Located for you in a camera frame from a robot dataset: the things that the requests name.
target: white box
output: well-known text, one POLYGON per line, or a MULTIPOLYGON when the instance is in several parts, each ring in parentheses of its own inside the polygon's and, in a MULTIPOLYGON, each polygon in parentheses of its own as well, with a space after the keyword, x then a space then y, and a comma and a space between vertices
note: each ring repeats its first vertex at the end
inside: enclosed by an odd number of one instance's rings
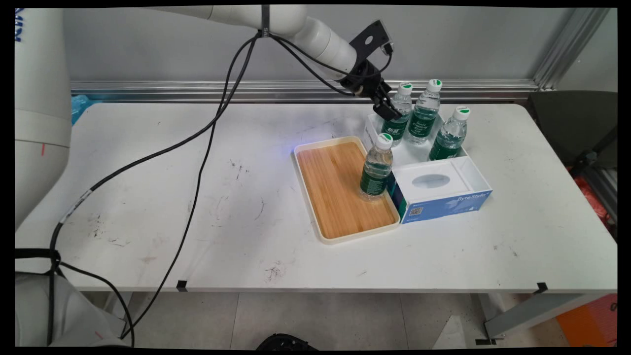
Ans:
MULTIPOLYGON (((377 139, 382 123, 376 114, 366 117, 362 143, 367 149, 377 139)), ((387 190, 402 224, 477 211, 493 191, 463 148, 454 158, 427 161, 442 124, 437 116, 423 145, 402 141, 392 148, 394 163, 387 190)))

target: black cable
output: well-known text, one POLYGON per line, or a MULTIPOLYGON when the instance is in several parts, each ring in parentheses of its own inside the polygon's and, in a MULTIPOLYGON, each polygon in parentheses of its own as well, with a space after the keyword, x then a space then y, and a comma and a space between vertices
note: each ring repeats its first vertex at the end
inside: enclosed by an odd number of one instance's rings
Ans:
MULTIPOLYGON (((243 74, 245 73, 245 68, 247 67, 247 63, 250 60, 250 56, 252 54, 252 50, 254 48, 254 43, 256 42, 256 40, 258 38, 260 38, 261 34, 260 32, 257 33, 254 37, 252 37, 251 39, 249 39, 248 41, 246 41, 237 51, 236 55, 234 56, 234 58, 232 59, 232 62, 230 63, 230 69, 228 70, 228 76, 226 78, 226 82, 225 82, 225 86, 224 86, 224 91, 223 91, 223 95, 221 97, 221 102, 220 102, 220 106, 218 108, 218 112, 217 115, 215 116, 215 118, 213 118, 210 123, 208 123, 204 128, 202 128, 201 130, 199 130, 198 132, 196 132, 195 134, 191 135, 190 137, 186 138, 185 140, 182 140, 179 143, 176 143, 175 145, 172 145, 171 147, 165 148, 159 152, 153 153, 151 155, 147 155, 146 157, 142 158, 142 159, 138 159, 134 162, 131 162, 128 165, 125 165, 124 167, 116 170, 115 172, 113 172, 112 174, 109 174, 108 176, 106 176, 105 178, 101 179, 99 182, 97 182, 94 186, 92 186, 86 193, 83 194, 83 196, 70 208, 70 210, 65 214, 65 216, 62 218, 62 220, 57 223, 57 226, 55 227, 55 230, 52 233, 52 237, 50 239, 50 255, 51 255, 51 266, 50 266, 50 274, 52 275, 49 279, 49 319, 48 319, 48 334, 47 334, 47 343, 48 345, 50 345, 50 343, 52 342, 52 334, 53 334, 53 324, 54 324, 54 271, 56 268, 56 262, 54 259, 54 251, 56 248, 56 244, 57 244, 57 238, 59 236, 59 231, 61 230, 61 227, 63 227, 65 220, 74 212, 74 210, 79 207, 79 205, 81 205, 81 203, 83 203, 83 201, 93 192, 95 191, 97 188, 101 187, 101 185, 103 185, 104 183, 106 183, 107 181, 111 180, 112 178, 114 178, 115 176, 119 175, 120 173, 138 165, 141 164, 143 162, 146 162, 147 160, 153 159, 157 156, 160 156, 164 153, 168 153, 176 148, 179 148, 181 146, 183 146, 184 144, 190 142, 191 140, 199 137, 201 134, 203 134, 204 132, 206 132, 209 128, 213 127, 213 130, 211 131, 211 140, 213 137, 213 132, 214 132, 214 126, 215 123, 217 121, 217 119, 219 119, 219 117, 223 114, 223 112, 225 111, 225 109, 228 107, 228 104, 230 103, 230 101, 232 100, 232 97, 241 81, 241 78, 243 77, 243 74), (228 95, 228 98, 226 99, 225 104, 223 104, 223 100, 225 98, 225 94, 228 88, 228 79, 230 77, 230 73, 232 71, 232 67, 237 59, 237 56, 241 53, 241 51, 243 50, 243 48, 245 48, 248 44, 250 44, 250 49, 248 50, 247 53, 247 57, 245 59, 245 63, 241 69, 241 72, 239 73, 239 77, 237 78, 237 81, 235 82, 234 86, 232 87, 230 94, 228 95)), ((204 164, 206 162, 206 158, 208 156, 208 152, 206 153, 206 156, 204 157, 204 164)), ((197 200, 197 193, 199 192, 199 180, 198 180, 198 191, 196 192, 196 200, 197 200)), ((166 281, 171 269, 173 268, 173 265, 175 264, 175 261, 177 260, 177 257, 179 256, 179 253, 182 249, 182 246, 184 245, 184 240, 186 238, 186 233, 188 231, 189 225, 191 223, 191 219, 192 219, 192 213, 194 211, 194 207, 191 208, 191 214, 189 216, 189 222, 187 224, 186 230, 184 232, 184 236, 182 237, 182 241, 180 242, 180 246, 179 249, 177 250, 177 253, 175 255, 175 258, 173 260, 173 262, 171 263, 171 266, 168 269, 168 272, 166 274, 166 276, 164 277, 164 279, 162 280, 162 283, 160 284, 160 287, 158 288, 156 294, 154 295, 153 299, 151 300, 151 302, 149 303, 149 305, 147 306, 147 309, 145 309, 145 311, 142 313, 142 315, 139 317, 139 319, 136 320, 136 322, 133 324, 137 324, 138 321, 140 320, 140 318, 142 318, 144 316, 144 314, 146 313, 146 311, 149 309, 149 307, 153 304, 153 301, 155 300, 155 298, 157 297, 157 294, 160 292, 160 289, 162 288, 162 285, 164 285, 164 282, 166 281)), ((123 335, 126 336, 129 332, 130 332, 131 328, 129 330, 127 330, 127 332, 123 335)))
POLYGON ((114 285, 111 282, 109 282, 107 279, 105 279, 104 277, 101 277, 99 275, 95 275, 95 274, 93 274, 91 272, 84 271, 84 270, 82 270, 82 269, 80 269, 78 267, 74 267, 74 266, 69 265, 69 264, 64 263, 64 262, 59 262, 59 264, 64 266, 64 267, 69 268, 70 270, 76 271, 76 272, 78 272, 80 274, 93 277, 93 278, 95 278, 97 280, 101 280, 104 283, 106 283, 112 289, 112 291, 114 291, 114 293, 116 294, 116 297, 118 297, 119 302, 122 305, 122 309, 125 311, 125 317, 127 317, 127 321, 130 324, 130 328, 129 329, 131 330, 131 347, 134 347, 136 345, 136 334, 134 333, 133 325, 131 325, 131 314, 129 313, 129 309, 127 308, 127 305, 125 304, 125 300, 123 300, 123 298, 121 296, 121 293, 116 289, 116 287, 114 287, 114 285))
POLYGON ((346 92, 346 91, 342 91, 336 87, 334 87, 333 85, 331 85, 328 81, 326 81, 325 79, 323 79, 321 76, 319 76, 313 69, 311 69, 311 67, 309 65, 307 65, 307 63, 305 63, 299 56, 298 54, 296 54, 294 51, 292 51, 291 49, 289 49, 289 47, 287 47, 286 44, 282 43, 280 40, 278 39, 274 39, 275 41, 277 41, 277 43, 279 45, 282 45, 283 48, 285 48, 291 55, 293 55, 294 58, 296 58, 296 60, 298 62, 300 62, 300 64, 302 64, 303 67, 305 67, 307 70, 309 70, 309 73, 313 74, 314 77, 316 77, 318 80, 320 80, 321 82, 323 82, 326 86, 328 86, 331 90, 334 90, 336 92, 341 93, 342 95, 346 95, 346 96, 355 96, 354 93, 352 92, 346 92))
POLYGON ((388 55, 388 62, 387 62, 387 63, 386 63, 386 65, 385 65, 383 68, 381 68, 380 70, 378 70, 378 71, 376 71, 375 73, 372 73, 372 74, 370 74, 370 75, 355 75, 355 74, 347 73, 347 72, 345 72, 345 71, 339 70, 338 68, 334 68, 334 67, 332 67, 332 66, 330 66, 330 65, 327 65, 327 64, 324 64, 324 63, 320 62, 320 61, 319 61, 319 60, 317 60, 316 58, 314 58, 314 57, 312 57, 312 56, 308 55, 305 51, 303 51, 303 50, 302 50, 301 48, 299 48, 297 45, 295 45, 295 44, 291 43, 290 41, 288 41, 288 40, 284 39, 283 37, 279 37, 279 36, 273 35, 273 34, 271 34, 271 33, 269 34, 269 36, 270 36, 271 38, 275 39, 277 42, 278 42, 278 41, 283 41, 284 43, 287 43, 288 45, 292 46, 293 48, 296 48, 296 50, 297 50, 298 52, 302 53, 302 55, 303 55, 303 56, 305 56, 305 57, 307 57, 307 58, 311 59, 312 61, 316 62, 317 64, 320 64, 321 66, 323 66, 323 67, 325 67, 325 68, 329 68, 329 69, 331 69, 331 70, 333 70, 333 71, 337 71, 338 73, 341 73, 341 74, 344 74, 344 75, 347 75, 347 76, 352 76, 352 77, 354 77, 354 78, 370 78, 370 77, 372 77, 372 76, 379 75, 379 74, 381 74, 381 72, 382 72, 382 71, 386 70, 386 68, 390 65, 390 62, 392 61, 392 53, 390 53, 390 54, 388 55))
MULTIPOLYGON (((329 84, 326 80, 322 79, 322 78, 321 78, 319 75, 317 75, 317 74, 316 74, 316 73, 315 73, 315 72, 314 72, 314 71, 313 71, 310 67, 308 67, 308 66, 306 65, 306 63, 304 63, 304 61, 303 61, 303 60, 301 60, 301 59, 300 59, 300 58, 299 58, 299 57, 298 57, 298 56, 297 56, 297 55, 296 55, 296 54, 295 54, 292 50, 290 50, 290 49, 289 49, 289 48, 288 48, 288 47, 287 47, 284 43, 287 43, 287 44, 289 44, 290 46, 292 46, 293 48, 296 48, 296 50, 298 50, 298 51, 299 51, 300 53, 302 53, 304 56, 306 56, 307 58, 311 59, 312 61, 314 61, 314 62, 315 62, 315 63, 317 63, 317 64, 320 64, 321 66, 323 66, 323 67, 325 67, 325 68, 329 68, 329 69, 331 69, 331 70, 333 70, 333 71, 336 71, 336 72, 338 72, 338 73, 341 73, 341 74, 344 74, 344 75, 347 75, 347 76, 353 76, 353 77, 356 77, 356 78, 370 78, 370 77, 372 77, 372 76, 378 75, 378 74, 380 74, 381 72, 383 72, 383 71, 384 71, 384 70, 385 70, 385 69, 386 69, 386 68, 390 65, 390 62, 391 62, 391 60, 392 60, 392 54, 390 54, 390 55, 388 56, 388 62, 386 63, 386 65, 385 65, 382 69, 378 70, 377 72, 375 72, 375 73, 373 73, 373 74, 371 74, 371 75, 365 75, 365 76, 363 76, 363 75, 354 75, 354 74, 346 73, 346 72, 344 72, 344 71, 341 71, 341 70, 339 70, 339 69, 337 69, 337 68, 334 68, 334 67, 332 67, 332 66, 329 66, 329 65, 327 65, 327 64, 324 64, 324 63, 322 63, 322 62, 318 61, 317 59, 315 59, 315 58, 313 58, 312 56, 308 55, 308 54, 307 54, 305 51, 303 51, 301 48, 298 48, 295 44, 293 44, 293 43, 289 42, 288 40, 286 40, 286 39, 284 39, 284 38, 282 38, 282 37, 278 37, 278 36, 275 36, 275 35, 272 35, 272 34, 270 34, 269 36, 270 36, 270 37, 272 37, 272 38, 274 38, 274 39, 275 39, 275 41, 277 41, 277 42, 278 42, 279 44, 281 44, 281 45, 282 45, 282 46, 283 46, 283 47, 284 47, 284 48, 285 48, 288 52, 290 52, 290 54, 292 54, 292 55, 293 55, 293 56, 294 56, 294 57, 295 57, 295 58, 296 58, 296 59, 300 62, 300 64, 302 64, 303 66, 305 66, 305 68, 307 68, 307 70, 309 70, 309 72, 311 72, 311 73, 312 73, 312 74, 313 74, 316 78, 318 78, 321 82, 323 82, 325 85, 327 85, 327 86, 328 86, 329 88, 331 88, 332 90, 334 90, 334 91, 336 91, 336 92, 338 92, 338 93, 341 93, 342 95, 349 95, 349 96, 351 96, 351 95, 354 95, 354 94, 353 94, 353 93, 348 93, 348 92, 341 91, 341 90, 339 90, 339 89, 335 88, 334 86, 332 86, 331 84, 329 84)), ((257 33, 257 34, 253 37, 253 38, 251 38, 251 39, 249 39, 248 41, 246 41, 246 42, 245 42, 245 43, 241 46, 241 48, 239 48, 239 50, 237 51, 237 53, 236 53, 235 57, 233 58, 232 62, 230 63, 230 69, 228 70, 228 76, 227 76, 227 79, 226 79, 226 82, 225 82, 223 95, 222 95, 222 97, 221 97, 221 102, 220 102, 220 105, 219 105, 219 108, 218 108, 218 110, 217 110, 217 114, 216 114, 215 118, 213 118, 213 119, 210 121, 210 123, 208 123, 208 124, 207 124, 204 128, 202 128, 201 130, 199 130, 199 131, 198 131, 198 132, 196 132, 195 134, 191 135, 190 137, 186 138, 185 140, 182 140, 181 142, 176 143, 175 145, 172 145, 172 146, 170 146, 170 147, 168 147, 168 148, 165 148, 165 149, 163 149, 163 150, 161 150, 161 151, 159 151, 159 152, 153 153, 153 154, 151 154, 151 155, 147 155, 146 157, 143 157, 143 158, 138 159, 138 160, 136 160, 136 161, 134 161, 134 162, 131 162, 130 164, 125 165, 124 167, 122 167, 122 168, 120 168, 120 169, 118 169, 118 170, 114 171, 112 174, 109 174, 109 175, 108 175, 108 176, 106 176, 105 178, 101 179, 99 182, 97 182, 96 184, 94 184, 94 185, 93 185, 90 189, 88 189, 88 191, 87 191, 87 192, 86 192, 86 193, 85 193, 85 194, 84 194, 84 195, 83 195, 83 196, 82 196, 82 197, 81 197, 81 198, 80 198, 80 199, 79 199, 79 200, 78 200, 78 201, 77 201, 77 202, 76 202, 76 203, 75 203, 75 204, 74 204, 71 208, 70 208, 70 210, 69 210, 69 211, 65 214, 65 216, 62 218, 62 220, 61 220, 61 221, 60 221, 60 222, 56 225, 55 230, 53 231, 53 235, 52 235, 52 237, 51 237, 51 239, 50 239, 50 252, 51 252, 51 254, 50 254, 50 260, 51 260, 51 266, 50 266, 50 279, 49 279, 49 324, 48 324, 48 334, 47 334, 47 341, 48 341, 48 345, 50 345, 50 343, 52 342, 53 324, 54 324, 54 282, 55 282, 55 281, 54 281, 54 272, 56 271, 56 268, 57 268, 57 263, 56 263, 56 261, 55 261, 55 259, 54 259, 54 250, 55 250, 55 248, 56 248, 56 243, 57 243, 57 238, 58 238, 58 236, 59 236, 59 231, 61 230, 61 227, 63 227, 65 220, 66 220, 66 219, 67 219, 67 218, 68 218, 68 217, 69 217, 69 216, 70 216, 70 215, 74 212, 74 210, 75 210, 75 209, 77 209, 77 208, 79 207, 79 205, 81 205, 81 203, 83 203, 83 201, 84 201, 84 200, 85 200, 85 199, 86 199, 86 198, 87 198, 87 197, 88 197, 88 196, 89 196, 92 192, 94 192, 96 189, 98 189, 99 187, 101 187, 101 185, 105 184, 107 181, 111 180, 112 178, 114 178, 114 177, 118 176, 120 173, 122 173, 122 172, 124 172, 124 171, 126 171, 126 170, 128 170, 128 169, 131 169, 132 167, 134 167, 134 166, 136 166, 136 165, 138 165, 138 164, 141 164, 141 163, 143 163, 143 162, 146 162, 147 160, 153 159, 153 158, 155 158, 155 157, 158 157, 158 156, 160 156, 160 155, 162 155, 162 154, 168 153, 168 152, 170 152, 170 151, 172 151, 172 150, 174 150, 174 149, 176 149, 176 148, 179 148, 179 147, 183 146, 184 144, 186 144, 186 143, 190 142, 191 140, 193 140, 193 139, 195 139, 195 138, 199 137, 199 136, 200 136, 200 135, 202 135, 204 132, 208 131, 208 129, 209 129, 209 128, 211 128, 211 127, 212 127, 213 129, 211 130, 211 135, 210 135, 210 139, 209 139, 209 142, 208 142, 208 148, 207 148, 207 150, 206 150, 206 155, 204 156, 204 160, 203 160, 202 165, 201 165, 201 168, 200 168, 200 170, 199 170, 198 185, 197 185, 197 189, 196 189, 196 192, 195 192, 195 199, 194 199, 194 202, 193 202, 193 206, 191 207, 191 214, 189 215, 189 220, 188 220, 188 223, 187 223, 187 225, 186 225, 186 229, 185 229, 185 231, 184 231, 184 235, 183 235, 183 237, 182 237, 182 241, 180 242, 180 246, 179 246, 179 248, 178 248, 178 250, 177 250, 177 252, 176 252, 176 254, 175 254, 175 258, 174 258, 173 262, 171 263, 171 266, 169 266, 169 269, 168 269, 168 271, 167 271, 167 274, 165 275, 164 279, 163 279, 163 280, 162 280, 162 282, 160 283, 160 287, 158 288, 158 290, 157 290, 157 291, 156 291, 156 293, 154 294, 154 296, 153 296, 153 298, 151 299, 151 301, 150 301, 149 305, 145 308, 145 310, 143 311, 143 313, 140 315, 140 317, 139 317, 139 318, 138 318, 138 319, 137 319, 134 323, 131 323, 131 319, 130 319, 130 328, 129 328, 129 330, 127 330, 125 333, 123 333, 123 335, 122 335, 122 339, 123 339, 123 338, 124 338, 124 337, 125 337, 125 336, 129 333, 129 332, 132 332, 132 333, 133 333, 133 327, 134 327, 135 325, 137 325, 137 324, 138 324, 138 322, 140 321, 140 319, 142 319, 142 317, 144 317, 144 315, 146 314, 146 312, 149 310, 149 308, 151 307, 151 305, 153 304, 153 302, 154 302, 154 301, 155 301, 155 299, 157 298, 158 294, 160 293, 160 290, 162 289, 162 287, 163 287, 164 283, 166 282, 167 277, 168 277, 169 273, 171 272, 171 269, 173 269, 173 266, 175 265, 175 262, 177 261, 177 258, 178 258, 179 254, 180 254, 180 252, 181 252, 181 250, 182 250, 182 247, 183 247, 183 245, 184 245, 184 241, 185 241, 185 239, 186 239, 186 234, 188 233, 188 229, 189 229, 189 226, 190 226, 190 224, 191 224, 191 220, 192 220, 193 212, 194 212, 194 209, 195 209, 195 206, 196 206, 196 203, 197 203, 197 198, 198 198, 198 194, 199 194, 199 186, 200 186, 200 183, 201 183, 201 175, 202 175, 202 172, 203 172, 204 166, 205 166, 205 164, 206 164, 206 160, 207 160, 207 158, 208 158, 208 154, 209 154, 209 151, 210 151, 210 146, 211 146, 212 141, 213 141, 213 135, 214 135, 214 133, 215 133, 215 123, 216 123, 216 121, 219 119, 219 117, 221 117, 221 115, 223 114, 223 112, 225 111, 225 109, 228 107, 228 105, 229 105, 229 103, 230 103, 230 101, 231 101, 231 99, 232 99, 232 97, 233 97, 233 95, 234 95, 234 93, 235 93, 235 91, 236 91, 236 89, 237 89, 237 87, 238 87, 238 85, 239 85, 239 83, 240 83, 240 81, 241 81, 242 77, 243 77, 243 74, 245 73, 245 69, 246 69, 246 67, 247 67, 247 65, 248 65, 248 63, 249 63, 250 56, 251 56, 251 54, 252 54, 252 50, 253 50, 253 48, 254 48, 254 44, 256 43, 256 40, 257 40, 258 38, 260 38, 260 37, 261 37, 261 33, 260 33, 260 31, 259 31, 259 32, 258 32, 258 33, 257 33), (231 71, 232 71, 232 67, 233 67, 233 65, 234 65, 234 62, 235 62, 235 61, 236 61, 236 59, 237 59, 237 56, 241 53, 241 51, 243 50, 243 48, 244 48, 245 46, 247 46, 248 44, 250 44, 250 48, 249 48, 249 50, 248 50, 247 57, 246 57, 246 59, 245 59, 244 65, 242 66, 241 72, 239 73, 239 76, 238 76, 237 80, 235 81, 235 84, 234 84, 234 86, 232 87, 232 89, 231 89, 231 91, 230 91, 230 94, 228 95, 228 98, 227 98, 227 100, 226 100, 226 102, 225 102, 225 105, 224 105, 224 104, 223 104, 223 101, 224 101, 225 94, 226 94, 226 91, 227 91, 227 88, 228 88, 228 79, 229 79, 229 77, 230 77, 230 73, 231 73, 231 71)))
MULTIPOLYGON (((234 91, 237 89, 237 86, 241 82, 241 78, 243 77, 243 74, 245 73, 245 69, 247 68, 248 63, 250 62, 250 56, 252 54, 252 50, 254 49, 254 44, 256 43, 256 39, 258 39, 258 37, 255 37, 254 41, 252 41, 252 43, 250 44, 250 48, 247 51, 247 55, 245 57, 245 61, 243 63, 243 66, 241 67, 241 72, 239 73, 239 76, 237 77, 237 80, 235 81, 235 85, 232 87, 232 89, 230 91, 230 95, 228 96, 228 99, 226 100, 226 104, 222 106, 222 104, 223 104, 223 97, 225 96, 226 90, 228 88, 228 79, 230 78, 230 73, 232 72, 232 66, 234 65, 234 63, 235 63, 235 61, 237 59, 237 56, 239 55, 241 50, 239 50, 237 52, 237 54, 235 55, 235 57, 232 59, 232 63, 230 63, 230 68, 228 69, 228 75, 226 77, 226 82, 225 82, 225 85, 223 87, 223 96, 221 98, 221 102, 220 102, 219 108, 217 108, 217 117, 215 118, 214 121, 216 121, 219 118, 219 116, 221 116, 223 111, 225 111, 226 107, 230 103, 230 99, 232 99, 232 95, 234 94, 234 91)), ((195 190, 195 198, 193 199, 193 205, 191 207, 191 214, 189 215, 189 221, 186 224, 186 229, 184 229, 184 236, 182 237, 182 242, 180 242, 180 246, 177 249, 177 253, 175 254, 175 258, 173 259, 173 262, 171 263, 171 266, 169 266, 169 268, 167 270, 167 273, 164 276, 164 279, 162 279, 162 282, 160 283, 160 287, 158 287, 158 290, 153 295, 153 298, 151 299, 151 301, 149 302, 147 307, 144 309, 142 314, 140 314, 138 319, 136 319, 136 321, 134 322, 133 326, 136 326, 136 324, 138 324, 138 322, 140 322, 140 320, 143 319, 144 315, 147 313, 149 308, 151 308, 151 305, 153 304, 155 299, 158 297, 158 294, 160 293, 160 290, 162 290, 162 286, 164 286, 164 283, 167 281, 167 277, 171 273, 171 269, 175 265, 175 261, 177 260, 177 257, 180 255, 180 251, 182 250, 182 247, 184 245, 184 240, 186 238, 186 234, 188 233, 189 227, 191 226, 191 220, 193 218, 193 213, 195 212, 195 206, 197 205, 197 199, 198 199, 198 194, 199 194, 199 186, 201 184, 201 176, 202 176, 202 172, 204 171, 204 166, 206 165, 206 159, 208 159, 208 153, 210 152, 210 146, 211 146, 211 144, 213 142, 213 135, 215 133, 215 127, 216 127, 215 124, 213 124, 213 129, 210 132, 210 139, 209 139, 209 142, 208 142, 208 147, 206 149, 206 155, 204 156, 204 160, 202 161, 201 167, 199 169, 197 188, 195 190)), ((127 336, 127 334, 129 333, 130 330, 131 330, 131 328, 129 330, 127 330, 126 332, 124 332, 121 338, 124 339, 125 336, 127 336)))

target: blue box label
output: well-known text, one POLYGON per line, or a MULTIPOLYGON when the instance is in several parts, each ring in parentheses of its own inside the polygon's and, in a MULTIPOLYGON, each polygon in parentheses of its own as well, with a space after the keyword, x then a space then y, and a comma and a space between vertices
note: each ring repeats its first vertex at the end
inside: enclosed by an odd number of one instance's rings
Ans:
POLYGON ((408 207, 401 223, 416 222, 443 217, 446 215, 461 214, 463 212, 477 211, 482 203, 487 200, 492 191, 483 191, 469 195, 441 198, 439 200, 413 203, 408 207))

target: qr code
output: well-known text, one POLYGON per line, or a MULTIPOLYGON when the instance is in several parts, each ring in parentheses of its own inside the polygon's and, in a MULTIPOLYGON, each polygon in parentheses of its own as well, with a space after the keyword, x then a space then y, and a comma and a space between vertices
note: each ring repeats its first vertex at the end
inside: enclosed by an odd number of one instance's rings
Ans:
POLYGON ((412 210, 410 211, 410 215, 420 215, 422 211, 423 207, 412 208, 412 210))

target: white bottle cap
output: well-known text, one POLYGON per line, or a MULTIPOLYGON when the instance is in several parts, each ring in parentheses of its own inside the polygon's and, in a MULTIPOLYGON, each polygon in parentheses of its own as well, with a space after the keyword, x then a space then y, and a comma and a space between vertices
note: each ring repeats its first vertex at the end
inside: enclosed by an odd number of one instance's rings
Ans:
POLYGON ((440 88, 442 88, 442 81, 438 79, 431 79, 429 83, 427 83, 427 90, 431 92, 439 92, 440 88))
POLYGON ((387 133, 381 133, 377 136, 377 148, 381 150, 390 149, 392 147, 392 136, 387 133))
POLYGON ((410 96, 412 94, 412 83, 406 81, 404 83, 399 84, 399 95, 410 96))
POLYGON ((471 113, 471 109, 466 106, 456 106, 454 110, 454 118, 458 121, 466 121, 469 118, 469 114, 471 113))

